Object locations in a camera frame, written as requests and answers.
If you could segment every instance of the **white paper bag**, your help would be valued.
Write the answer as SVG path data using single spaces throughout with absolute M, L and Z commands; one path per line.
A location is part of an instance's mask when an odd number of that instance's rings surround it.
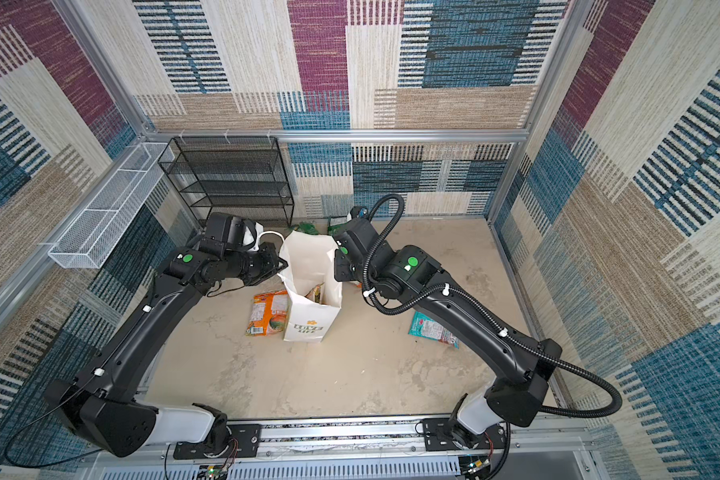
M 291 300 L 286 341 L 320 342 L 342 308 L 342 284 L 333 278 L 336 247 L 328 235 L 301 232 L 291 232 L 280 247 L 279 255 L 288 262 L 288 268 L 278 275 Z M 325 283 L 322 290 L 325 305 L 305 297 L 320 283 Z

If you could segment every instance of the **teal snack package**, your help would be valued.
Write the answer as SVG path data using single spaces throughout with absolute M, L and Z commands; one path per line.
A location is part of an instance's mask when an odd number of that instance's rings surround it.
M 420 336 L 425 339 L 437 340 L 458 348 L 458 339 L 453 336 L 451 332 L 421 312 L 416 312 L 416 314 L 413 315 L 411 329 L 408 331 L 408 334 Z

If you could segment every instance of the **orange snack package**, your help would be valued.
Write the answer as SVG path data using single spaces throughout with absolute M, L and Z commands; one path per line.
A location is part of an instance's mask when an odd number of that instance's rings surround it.
M 254 295 L 246 335 L 262 336 L 281 332 L 286 328 L 287 315 L 288 292 L 285 290 Z

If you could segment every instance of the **wire basket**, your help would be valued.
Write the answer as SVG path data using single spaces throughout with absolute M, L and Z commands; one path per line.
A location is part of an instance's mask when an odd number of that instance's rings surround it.
M 182 137 L 169 142 L 174 159 L 160 161 L 201 225 L 212 212 L 264 226 L 289 226 L 293 193 L 277 139 Z
M 142 143 L 67 227 L 48 256 L 62 268 L 101 268 L 163 176 L 158 159 L 173 159 L 164 143 Z

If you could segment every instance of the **black mounting plate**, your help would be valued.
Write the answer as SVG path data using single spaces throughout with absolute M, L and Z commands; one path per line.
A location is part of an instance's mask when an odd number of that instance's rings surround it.
M 424 446 L 427 452 L 461 450 L 461 448 L 456 446 L 453 440 L 448 437 L 450 427 L 448 427 L 447 417 L 424 418 L 422 420 L 422 431 L 424 432 Z M 504 424 L 490 426 L 485 432 L 494 443 L 494 450 L 504 448 Z M 480 437 L 480 444 L 475 450 L 490 450 L 490 445 L 485 436 Z
M 237 438 L 237 458 L 253 458 L 259 451 L 259 435 L 262 426 L 258 423 L 227 425 L 230 435 Z M 209 449 L 201 443 L 179 442 L 173 449 L 174 460 L 197 460 L 198 458 L 226 458 L 230 450 L 226 449 L 218 456 L 209 457 Z

